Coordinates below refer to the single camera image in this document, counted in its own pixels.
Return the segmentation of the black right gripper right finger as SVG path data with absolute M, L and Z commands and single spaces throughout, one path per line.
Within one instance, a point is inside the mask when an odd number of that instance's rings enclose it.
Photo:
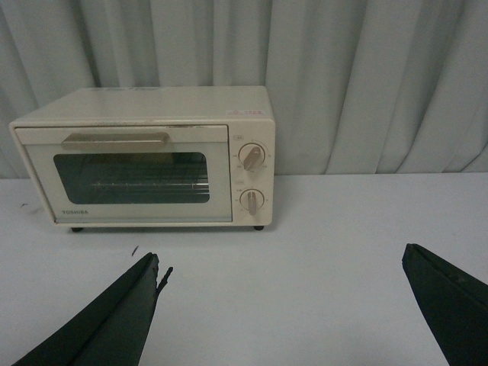
M 487 364 L 487 285 L 418 244 L 406 245 L 403 270 L 450 365 Z

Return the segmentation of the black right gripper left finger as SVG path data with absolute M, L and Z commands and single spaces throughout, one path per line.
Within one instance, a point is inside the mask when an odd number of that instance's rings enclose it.
M 138 365 L 159 295 L 158 255 L 148 253 L 16 365 Z

